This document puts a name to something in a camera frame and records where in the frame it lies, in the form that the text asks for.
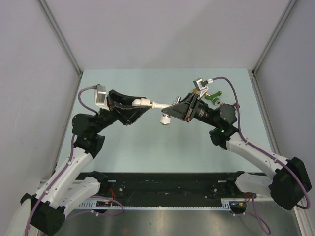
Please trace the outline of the white elbow pipe fitting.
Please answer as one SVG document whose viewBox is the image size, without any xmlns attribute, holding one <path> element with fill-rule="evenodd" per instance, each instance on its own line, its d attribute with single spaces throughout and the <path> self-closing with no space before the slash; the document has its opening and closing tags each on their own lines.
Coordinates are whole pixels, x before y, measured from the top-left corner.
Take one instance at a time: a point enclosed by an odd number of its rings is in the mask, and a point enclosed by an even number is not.
<svg viewBox="0 0 315 236">
<path fill-rule="evenodd" d="M 151 102 L 147 98 L 138 98 L 132 102 L 132 106 L 151 106 Z"/>
</svg>

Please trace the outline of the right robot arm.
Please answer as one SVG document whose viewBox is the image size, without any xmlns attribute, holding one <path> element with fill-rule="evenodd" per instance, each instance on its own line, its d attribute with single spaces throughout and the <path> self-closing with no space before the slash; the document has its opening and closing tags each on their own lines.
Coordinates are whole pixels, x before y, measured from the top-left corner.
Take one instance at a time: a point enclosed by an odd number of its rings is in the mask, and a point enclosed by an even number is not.
<svg viewBox="0 0 315 236">
<path fill-rule="evenodd" d="M 308 192 L 312 186 L 304 163 L 296 157 L 288 159 L 249 141 L 241 129 L 234 126 L 238 115 L 235 106 L 223 104 L 212 109 L 197 94 L 189 93 L 177 103 L 177 110 L 179 118 L 185 122 L 196 119 L 213 126 L 209 134 L 214 145 L 241 156 L 264 173 L 262 176 L 238 173 L 227 185 L 230 196 L 239 197 L 250 192 L 270 197 L 287 210 L 310 208 Z"/>
</svg>

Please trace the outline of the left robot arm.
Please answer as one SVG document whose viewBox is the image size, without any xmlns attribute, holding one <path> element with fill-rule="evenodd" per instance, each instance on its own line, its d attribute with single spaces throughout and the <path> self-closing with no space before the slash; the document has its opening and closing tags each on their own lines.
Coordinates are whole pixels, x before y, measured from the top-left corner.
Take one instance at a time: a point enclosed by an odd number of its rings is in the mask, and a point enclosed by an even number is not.
<svg viewBox="0 0 315 236">
<path fill-rule="evenodd" d="M 22 197 L 21 204 L 30 205 L 30 214 L 20 233 L 22 236 L 27 236 L 31 227 L 53 236 L 85 199 L 108 193 L 108 181 L 99 172 L 92 172 L 79 186 L 69 188 L 101 151 L 105 141 L 105 136 L 100 134 L 102 130 L 116 121 L 122 125 L 132 125 L 150 109 L 165 110 L 171 107 L 170 104 L 156 103 L 145 97 L 127 96 L 114 90 L 106 92 L 105 86 L 100 84 L 81 89 L 78 101 L 92 114 L 73 117 L 68 158 L 34 194 Z"/>
</svg>

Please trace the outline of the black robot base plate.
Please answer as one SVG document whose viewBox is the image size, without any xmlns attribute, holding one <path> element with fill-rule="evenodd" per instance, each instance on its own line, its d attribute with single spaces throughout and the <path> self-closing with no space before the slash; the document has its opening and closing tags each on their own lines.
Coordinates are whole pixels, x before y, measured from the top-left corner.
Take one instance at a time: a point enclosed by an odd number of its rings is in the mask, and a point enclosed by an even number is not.
<svg viewBox="0 0 315 236">
<path fill-rule="evenodd" d="M 235 173 L 105 173 L 108 189 L 124 206 L 206 207 L 219 200 L 247 202 L 251 193 L 240 191 Z"/>
</svg>

